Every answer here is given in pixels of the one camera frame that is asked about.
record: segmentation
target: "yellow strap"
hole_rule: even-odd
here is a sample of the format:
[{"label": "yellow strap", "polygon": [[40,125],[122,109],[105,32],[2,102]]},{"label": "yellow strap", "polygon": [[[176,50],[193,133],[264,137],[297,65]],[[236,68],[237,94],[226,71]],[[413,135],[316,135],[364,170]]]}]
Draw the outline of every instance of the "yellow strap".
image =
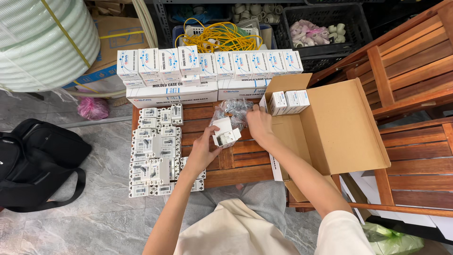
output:
[{"label": "yellow strap", "polygon": [[79,85],[79,86],[82,86],[82,87],[84,87],[84,88],[87,88],[87,89],[89,89],[89,90],[91,90],[91,91],[93,91],[93,92],[99,93],[99,92],[97,92],[96,90],[94,90],[94,89],[92,89],[92,88],[89,88],[89,87],[87,87],[87,86],[85,86],[85,85],[83,85],[83,84],[80,84],[80,83],[78,83],[78,82],[76,82],[76,81],[74,81],[74,83],[77,84],[77,85]]},{"label": "yellow strap", "polygon": [[129,33],[122,33],[122,34],[112,34],[112,35],[101,36],[101,37],[99,37],[99,39],[112,38],[112,37],[128,35],[128,34],[142,34],[142,33],[144,33],[144,31],[135,31],[135,32],[129,32]]},{"label": "yellow strap", "polygon": [[77,53],[80,55],[80,57],[83,59],[83,61],[85,62],[85,64],[87,65],[88,68],[91,67],[90,63],[88,62],[88,60],[85,58],[85,56],[82,54],[82,52],[79,50],[79,48],[77,47],[77,45],[74,43],[74,41],[71,39],[71,37],[68,35],[68,33],[66,32],[66,30],[64,29],[64,27],[61,25],[60,21],[58,21],[57,17],[55,16],[55,14],[53,14],[52,10],[50,9],[49,5],[46,3],[46,0],[41,0],[41,2],[43,3],[43,5],[46,7],[47,11],[50,13],[50,15],[52,16],[53,20],[55,21],[55,23],[57,23],[58,27],[60,28],[60,30],[63,32],[63,34],[67,37],[67,39],[69,40],[69,42],[72,44],[72,46],[74,47],[74,49],[77,51]]}]

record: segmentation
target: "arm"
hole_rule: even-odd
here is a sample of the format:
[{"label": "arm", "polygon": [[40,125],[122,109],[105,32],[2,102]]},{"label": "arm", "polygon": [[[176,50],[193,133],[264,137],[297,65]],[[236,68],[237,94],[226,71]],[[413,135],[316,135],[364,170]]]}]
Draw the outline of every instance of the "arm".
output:
[{"label": "arm", "polygon": [[214,130],[218,131],[219,128],[207,127],[204,134],[193,142],[192,152],[190,152],[184,171],[181,171],[178,184],[149,235],[143,255],[171,255],[174,253],[193,182],[222,150],[222,148],[217,148],[215,151],[209,152],[209,137],[214,134]]},{"label": "arm", "polygon": [[313,204],[322,218],[329,212],[342,210],[352,213],[342,195],[305,160],[286,147],[272,132],[272,116],[264,107],[253,106],[247,113],[250,134],[285,168],[300,191]]}]

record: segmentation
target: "person's left hand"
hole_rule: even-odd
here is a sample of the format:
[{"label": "person's left hand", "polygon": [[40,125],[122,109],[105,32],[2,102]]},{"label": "person's left hand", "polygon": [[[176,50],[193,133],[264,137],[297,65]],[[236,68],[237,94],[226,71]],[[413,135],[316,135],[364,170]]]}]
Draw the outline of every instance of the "person's left hand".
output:
[{"label": "person's left hand", "polygon": [[222,148],[217,148],[213,152],[209,151],[209,137],[214,134],[214,130],[219,131],[220,129],[216,126],[207,127],[204,129],[203,135],[193,141],[192,151],[182,172],[188,170],[198,176],[219,155]]}]

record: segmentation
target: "shirt sleeve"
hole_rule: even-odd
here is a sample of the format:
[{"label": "shirt sleeve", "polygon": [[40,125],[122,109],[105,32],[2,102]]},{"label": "shirt sleeve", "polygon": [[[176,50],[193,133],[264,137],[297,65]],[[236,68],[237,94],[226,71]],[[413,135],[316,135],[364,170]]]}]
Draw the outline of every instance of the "shirt sleeve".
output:
[{"label": "shirt sleeve", "polygon": [[319,227],[315,255],[376,255],[359,220],[350,212],[333,211]]}]

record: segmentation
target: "black backpack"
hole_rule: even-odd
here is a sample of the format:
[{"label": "black backpack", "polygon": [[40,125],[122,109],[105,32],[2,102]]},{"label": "black backpack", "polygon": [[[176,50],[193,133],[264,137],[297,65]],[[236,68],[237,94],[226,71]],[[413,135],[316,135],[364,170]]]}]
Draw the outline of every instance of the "black backpack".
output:
[{"label": "black backpack", "polygon": [[[11,133],[0,132],[0,206],[31,212],[76,200],[85,187],[85,172],[78,166],[91,149],[76,133],[32,118]],[[78,175],[74,195],[47,202],[73,172]]]}]

